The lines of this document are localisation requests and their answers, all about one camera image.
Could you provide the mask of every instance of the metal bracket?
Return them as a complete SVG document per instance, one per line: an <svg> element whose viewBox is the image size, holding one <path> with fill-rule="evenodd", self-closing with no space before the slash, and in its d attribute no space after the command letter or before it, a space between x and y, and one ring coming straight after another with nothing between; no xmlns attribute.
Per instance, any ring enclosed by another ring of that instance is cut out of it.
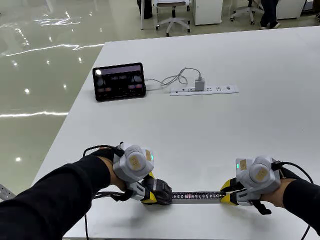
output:
<svg viewBox="0 0 320 240"><path fill-rule="evenodd" d="M13 194L8 188L0 184L0 199L5 201L13 199L16 195Z"/></svg>

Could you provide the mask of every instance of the wrist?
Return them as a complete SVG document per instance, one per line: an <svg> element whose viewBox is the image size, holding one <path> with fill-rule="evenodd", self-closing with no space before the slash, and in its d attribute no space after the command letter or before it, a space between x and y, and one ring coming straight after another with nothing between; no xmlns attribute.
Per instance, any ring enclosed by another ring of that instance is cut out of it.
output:
<svg viewBox="0 0 320 240"><path fill-rule="evenodd" d="M98 158L100 158L104 162L104 164L107 166L107 168L109 170L110 185L115 185L120 190L124 191L126 189L126 183L123 180L121 180L120 178L118 178L117 175L115 174L112 161L110 161L109 159L102 157L102 156L98 156Z"/></svg>
<svg viewBox="0 0 320 240"><path fill-rule="evenodd" d="M266 201L269 203L274 204L276 207L284 208L284 193L287 188L287 186L292 183L295 179L292 178L282 178L280 181L280 187L275 190L274 192L263 194L261 196L261 201Z"/></svg>

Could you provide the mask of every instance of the white table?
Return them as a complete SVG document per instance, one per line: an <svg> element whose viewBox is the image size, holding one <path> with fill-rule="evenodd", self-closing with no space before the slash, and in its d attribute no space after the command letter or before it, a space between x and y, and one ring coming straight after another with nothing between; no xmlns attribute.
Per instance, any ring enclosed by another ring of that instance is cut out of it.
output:
<svg viewBox="0 0 320 240"><path fill-rule="evenodd" d="M216 191L235 176L237 157L260 154L296 162L320 183L319 38L315 26L107 42L94 67L142 62L145 77L159 80L192 67L207 85L236 84L240 93L177 97L158 90L97 103L90 71L35 181L87 147L127 141L154 150L154 173L173 191ZM222 204L98 199L88 229L106 239L300 239L302 220L267 207L272 215ZM83 219L66 237L85 237ZM306 239L316 239L315 231Z"/></svg>

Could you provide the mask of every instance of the tablet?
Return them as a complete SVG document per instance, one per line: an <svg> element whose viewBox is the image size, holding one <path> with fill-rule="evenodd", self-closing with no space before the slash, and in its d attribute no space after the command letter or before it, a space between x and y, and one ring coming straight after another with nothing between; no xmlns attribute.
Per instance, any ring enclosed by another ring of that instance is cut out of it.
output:
<svg viewBox="0 0 320 240"><path fill-rule="evenodd" d="M146 95L143 65L140 62L96 67L92 70L98 102L141 98Z"/></svg>

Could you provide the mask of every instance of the cable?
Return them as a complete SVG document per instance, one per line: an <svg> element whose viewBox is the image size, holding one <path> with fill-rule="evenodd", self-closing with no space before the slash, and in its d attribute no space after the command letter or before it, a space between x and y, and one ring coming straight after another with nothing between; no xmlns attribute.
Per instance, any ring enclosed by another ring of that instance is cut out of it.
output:
<svg viewBox="0 0 320 240"><path fill-rule="evenodd" d="M306 177L309 179L310 183L314 183L314 181L312 180L312 178L310 177L310 175L302 168L300 167L299 165L295 164L295 163L292 163L292 162L288 162L288 161L282 161L279 163L281 166L282 165L291 165L291 166L294 166L296 167L297 169L299 169L301 172L304 173L304 175L306 175Z"/></svg>
<svg viewBox="0 0 320 240"><path fill-rule="evenodd" d="M185 76L183 76L183 72L185 70L194 70L194 71L197 71L199 73L199 77L198 77L198 80L201 80L202 77L201 77L201 72L196 69L196 68L192 68L192 67L185 67L183 69L180 70L180 72L176 75L172 75L172 76L168 76L166 77L165 79L163 79L162 81L159 81L157 79L154 79L154 78L146 78L145 80L153 80L153 81L156 81L158 83L160 83L160 86L161 87L167 87L169 86L170 84L176 82L177 80L179 81L179 83L181 84L188 84L188 80Z"/></svg>
<svg viewBox="0 0 320 240"><path fill-rule="evenodd" d="M304 173L304 175L307 176L307 178L309 179L310 183L314 183L314 181L312 180L312 178L310 177L310 175L302 168L300 167L299 165L295 164L295 163L292 163L292 162L288 162L288 161L282 161L280 163L278 163L280 166L283 166L283 165L291 165L291 166L294 166L296 167L297 169L299 169L301 172ZM309 229L310 229L310 225L308 225L308 227L306 228L301 240L304 240L305 237L307 236L308 232L309 232Z"/></svg>
<svg viewBox="0 0 320 240"><path fill-rule="evenodd" d="M86 237L86 240L89 240L87 214L84 215L84 225L85 225L85 237Z"/></svg>
<svg viewBox="0 0 320 240"><path fill-rule="evenodd" d="M110 146L110 145L96 145L96 146L92 146L92 147L89 147L86 150L84 150L82 157L86 156L86 153L88 151L93 150L93 149L100 149L100 148L109 148L109 149L113 149L115 151L118 150L116 147ZM99 198L103 198L103 197L110 197L111 194L115 194L116 195L116 194L122 194L122 193L113 192L113 191L105 191L105 192L102 191L102 192L98 192L93 199L99 199ZM85 225L85 237L86 237L86 240L89 240L87 214L84 215L84 225Z"/></svg>

